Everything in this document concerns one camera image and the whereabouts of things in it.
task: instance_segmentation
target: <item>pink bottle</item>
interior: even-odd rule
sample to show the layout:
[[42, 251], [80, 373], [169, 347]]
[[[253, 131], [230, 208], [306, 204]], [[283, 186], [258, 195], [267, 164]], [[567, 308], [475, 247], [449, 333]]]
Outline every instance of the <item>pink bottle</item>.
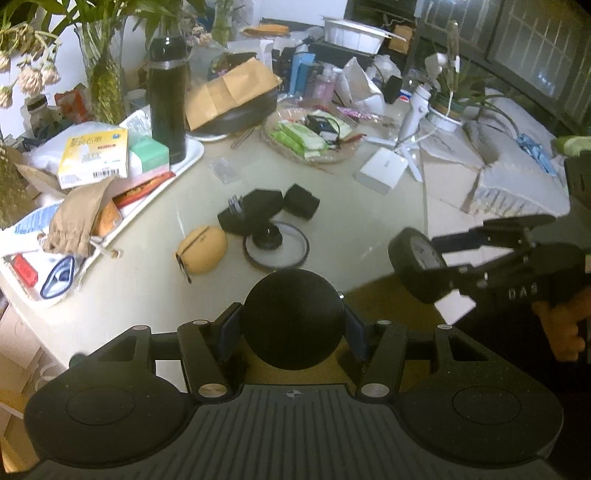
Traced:
[[333, 67], [332, 65], [327, 65], [324, 67], [324, 72], [322, 72], [322, 75], [318, 75], [316, 77], [313, 97], [318, 100], [331, 102], [335, 92], [335, 83], [336, 75], [333, 72]]

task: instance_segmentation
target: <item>barcode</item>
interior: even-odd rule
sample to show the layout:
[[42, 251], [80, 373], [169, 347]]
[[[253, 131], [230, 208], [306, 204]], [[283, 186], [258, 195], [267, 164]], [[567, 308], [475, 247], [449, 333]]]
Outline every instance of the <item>barcode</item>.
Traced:
[[101, 171], [95, 171], [92, 173], [92, 176], [96, 179], [104, 179], [110, 177], [111, 175], [119, 175], [118, 168], [103, 168]]

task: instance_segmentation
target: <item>paper bag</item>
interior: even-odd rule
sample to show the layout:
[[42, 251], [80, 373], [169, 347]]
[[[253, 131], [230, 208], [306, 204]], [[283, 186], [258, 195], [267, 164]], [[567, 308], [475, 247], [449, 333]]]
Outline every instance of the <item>paper bag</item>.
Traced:
[[390, 50], [399, 51], [400, 53], [408, 54], [408, 49], [410, 48], [410, 41], [413, 38], [414, 29], [408, 27], [406, 25], [396, 25], [394, 28], [394, 34], [403, 37], [404, 40], [400, 40], [400, 38], [392, 38], [390, 40], [390, 44], [388, 48]]
[[228, 110], [267, 93], [281, 83], [257, 59], [250, 59], [224, 76], [192, 89], [185, 101], [187, 122], [195, 130]]
[[47, 193], [58, 199], [66, 197], [55, 176], [26, 165], [22, 154], [18, 150], [7, 147], [7, 151], [8, 158], [16, 165], [19, 173], [29, 183], [27, 192], [31, 197], [35, 198], [40, 193]]
[[361, 112], [383, 115], [386, 103], [384, 94], [372, 82], [353, 57], [343, 68], [335, 85], [335, 91], [345, 106]]

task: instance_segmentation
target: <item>black thermos bottle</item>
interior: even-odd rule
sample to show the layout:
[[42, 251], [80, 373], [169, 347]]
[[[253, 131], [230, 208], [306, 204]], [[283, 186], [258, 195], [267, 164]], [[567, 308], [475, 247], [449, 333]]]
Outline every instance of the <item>black thermos bottle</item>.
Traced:
[[150, 44], [148, 100], [152, 138], [168, 147], [170, 164], [186, 156], [184, 99], [187, 44], [178, 30], [160, 29]]

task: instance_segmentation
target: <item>small plastic bag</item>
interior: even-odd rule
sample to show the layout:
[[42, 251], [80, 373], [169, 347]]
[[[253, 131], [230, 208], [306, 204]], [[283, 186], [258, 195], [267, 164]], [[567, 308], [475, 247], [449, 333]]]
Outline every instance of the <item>small plastic bag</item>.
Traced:
[[215, 176], [219, 178], [225, 185], [240, 180], [238, 172], [236, 172], [234, 167], [232, 167], [223, 157], [210, 160], [209, 168], [211, 168], [211, 171], [215, 174]]

